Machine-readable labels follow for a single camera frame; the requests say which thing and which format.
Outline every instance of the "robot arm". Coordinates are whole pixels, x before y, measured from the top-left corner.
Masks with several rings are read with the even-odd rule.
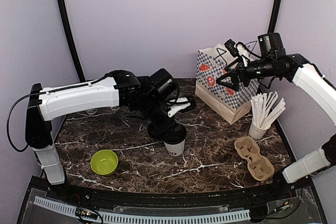
[[[177,89],[175,100],[167,97]],[[65,182],[65,174],[51,137],[50,121],[69,113],[103,107],[128,106],[151,121],[149,134],[166,143],[184,140],[185,127],[173,116],[195,106],[193,100],[179,98],[179,87],[172,76],[160,69],[152,76],[136,77],[117,70],[103,78],[57,88],[33,85],[26,118],[26,142],[33,148],[52,185]]]
[[[229,51],[234,56],[237,48],[233,46],[235,43],[232,40],[228,42],[230,41]],[[239,61],[234,69],[217,79],[217,84],[239,91],[239,83],[242,82],[247,87],[251,79],[286,78],[310,95],[336,126],[336,89],[317,67],[300,54],[287,55],[278,33],[261,35],[258,41],[260,59],[249,62],[247,66]],[[336,165],[336,135],[316,151],[287,166],[281,177],[286,183],[294,183],[333,165]]]

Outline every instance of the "lavender wall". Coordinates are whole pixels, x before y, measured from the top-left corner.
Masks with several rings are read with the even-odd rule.
[[[282,0],[277,31],[287,53],[300,53],[316,63],[336,84],[336,0]],[[296,158],[312,152],[333,134],[328,116],[302,90],[286,81],[273,88],[285,97],[287,110],[280,118]],[[336,169],[313,178],[329,223],[336,220]]]
[[[32,150],[15,152],[6,137],[11,105],[30,92],[32,84],[61,86],[77,82],[62,28],[57,0],[0,0],[0,210],[1,223],[16,223],[31,176],[38,175]],[[27,101],[11,120],[12,137],[24,147]],[[54,124],[54,134],[60,121]]]
[[[273,0],[66,0],[87,78],[113,69],[195,77],[197,50],[267,31]]]

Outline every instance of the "green bowl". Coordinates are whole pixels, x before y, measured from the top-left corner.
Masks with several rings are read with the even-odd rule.
[[[118,157],[113,151],[101,150],[93,155],[90,165],[98,175],[109,176],[117,169]]]

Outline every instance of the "dark marble surface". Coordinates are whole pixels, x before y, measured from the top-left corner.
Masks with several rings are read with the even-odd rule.
[[[181,95],[195,97],[195,80],[181,80],[180,85]],[[148,136],[147,121],[127,117],[127,108],[69,115],[56,143],[69,182],[140,193],[202,193],[271,183],[271,179],[254,180],[247,162],[234,149],[234,141],[248,135],[251,115],[229,125],[195,99],[195,110],[175,116],[187,129],[184,153],[179,157],[170,156],[163,142]],[[257,143],[261,155],[270,160],[276,171],[290,163],[274,126]],[[90,168],[91,157],[102,149],[118,155],[119,166],[111,176],[96,175]]]

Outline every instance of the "paper bag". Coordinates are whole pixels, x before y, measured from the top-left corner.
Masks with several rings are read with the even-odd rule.
[[[259,87],[257,80],[252,80],[248,87],[240,83],[238,92],[216,84],[216,79],[225,73],[224,68],[234,60],[222,44],[199,50],[197,56],[195,94],[229,124],[250,111],[251,97]]]

